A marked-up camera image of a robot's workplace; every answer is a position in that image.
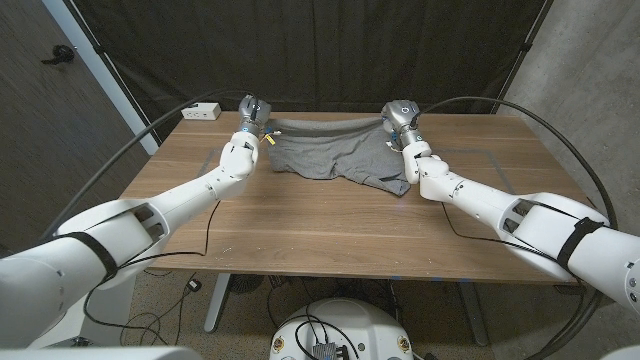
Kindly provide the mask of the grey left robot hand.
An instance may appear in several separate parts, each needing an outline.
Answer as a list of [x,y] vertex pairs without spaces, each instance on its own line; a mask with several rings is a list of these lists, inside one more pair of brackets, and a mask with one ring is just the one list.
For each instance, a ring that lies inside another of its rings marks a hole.
[[271,109],[269,103],[247,94],[239,104],[240,123],[237,132],[250,133],[258,137],[269,120]]

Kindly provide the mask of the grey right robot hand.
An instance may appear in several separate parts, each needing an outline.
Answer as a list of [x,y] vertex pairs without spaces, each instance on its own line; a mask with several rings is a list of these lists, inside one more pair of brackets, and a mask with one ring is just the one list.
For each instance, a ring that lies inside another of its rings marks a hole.
[[391,135],[392,142],[400,150],[412,146],[419,153],[430,153],[429,144],[418,130],[415,120],[418,113],[419,107],[414,101],[393,100],[387,102],[381,110],[383,128]]

